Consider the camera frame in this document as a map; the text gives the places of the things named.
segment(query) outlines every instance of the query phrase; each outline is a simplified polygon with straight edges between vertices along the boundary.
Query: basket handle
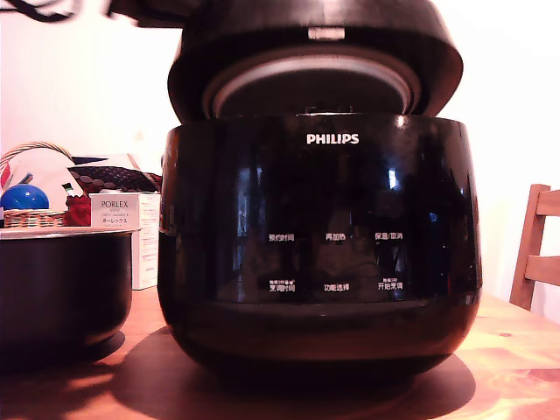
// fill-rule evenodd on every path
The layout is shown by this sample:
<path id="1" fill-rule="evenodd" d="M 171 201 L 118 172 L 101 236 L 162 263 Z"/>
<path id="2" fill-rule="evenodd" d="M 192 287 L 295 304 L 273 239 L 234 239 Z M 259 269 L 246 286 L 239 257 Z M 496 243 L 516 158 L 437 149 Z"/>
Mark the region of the basket handle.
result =
<path id="1" fill-rule="evenodd" d="M 57 146 L 56 144 L 47 142 L 24 143 L 4 153 L 4 155 L 0 159 L 0 173 L 2 173 L 4 167 L 8 164 L 8 162 L 10 162 L 12 158 L 20 153 L 23 153 L 24 151 L 30 151 L 31 149 L 50 149 L 51 151 L 62 153 L 64 156 L 72 160 L 72 156 L 70 155 L 68 150 L 63 147 Z"/>

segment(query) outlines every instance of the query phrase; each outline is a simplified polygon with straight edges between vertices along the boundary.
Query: open lid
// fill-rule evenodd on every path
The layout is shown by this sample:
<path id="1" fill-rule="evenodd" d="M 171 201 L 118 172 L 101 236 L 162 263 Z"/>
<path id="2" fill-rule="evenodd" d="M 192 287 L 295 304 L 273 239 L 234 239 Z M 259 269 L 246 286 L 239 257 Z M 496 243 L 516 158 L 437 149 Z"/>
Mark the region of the open lid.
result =
<path id="1" fill-rule="evenodd" d="M 430 0 L 114 0 L 183 27 L 168 88 L 182 123 L 309 110 L 436 116 L 463 61 Z"/>

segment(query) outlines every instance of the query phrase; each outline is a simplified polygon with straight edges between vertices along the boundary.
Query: power cord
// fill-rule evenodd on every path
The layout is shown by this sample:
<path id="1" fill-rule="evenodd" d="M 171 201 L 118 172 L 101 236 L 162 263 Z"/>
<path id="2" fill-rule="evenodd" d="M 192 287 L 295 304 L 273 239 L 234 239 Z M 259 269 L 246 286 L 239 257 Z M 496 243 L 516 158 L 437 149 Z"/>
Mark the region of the power cord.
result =
<path id="1" fill-rule="evenodd" d="M 24 0 L 5 0 L 11 4 L 11 8 L 0 8 L 0 13 L 21 13 L 37 22 L 45 24 L 57 24 L 71 19 L 78 14 L 81 8 L 81 0 L 73 0 L 73 10 L 68 13 L 41 13 L 40 10 L 60 3 L 62 0 L 50 0 L 40 4 L 29 4 Z"/>

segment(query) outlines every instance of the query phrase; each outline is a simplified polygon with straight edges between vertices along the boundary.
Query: glossy black surface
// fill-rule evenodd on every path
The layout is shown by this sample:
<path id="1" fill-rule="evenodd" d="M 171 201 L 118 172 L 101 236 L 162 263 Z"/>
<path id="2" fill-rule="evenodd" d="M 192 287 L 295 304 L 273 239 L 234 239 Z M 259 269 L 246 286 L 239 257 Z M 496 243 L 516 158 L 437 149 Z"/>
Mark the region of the glossy black surface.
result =
<path id="1" fill-rule="evenodd" d="M 349 136 L 317 144 L 308 134 Z M 457 348 L 479 305 L 476 190 L 458 122 L 182 126 L 165 156 L 161 232 L 165 319 L 219 370 L 336 362 L 410 375 Z"/>
<path id="2" fill-rule="evenodd" d="M 0 241 L 0 372 L 75 359 L 132 299 L 131 233 Z"/>

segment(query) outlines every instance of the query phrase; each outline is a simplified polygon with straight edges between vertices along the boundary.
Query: blue ball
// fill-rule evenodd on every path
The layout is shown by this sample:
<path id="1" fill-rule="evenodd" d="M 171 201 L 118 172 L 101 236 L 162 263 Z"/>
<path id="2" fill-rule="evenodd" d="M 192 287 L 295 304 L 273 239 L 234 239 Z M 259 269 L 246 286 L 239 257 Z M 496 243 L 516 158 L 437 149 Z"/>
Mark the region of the blue ball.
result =
<path id="1" fill-rule="evenodd" d="M 18 184 L 9 188 L 0 199 L 4 210 L 49 208 L 49 199 L 40 188 L 31 184 Z"/>

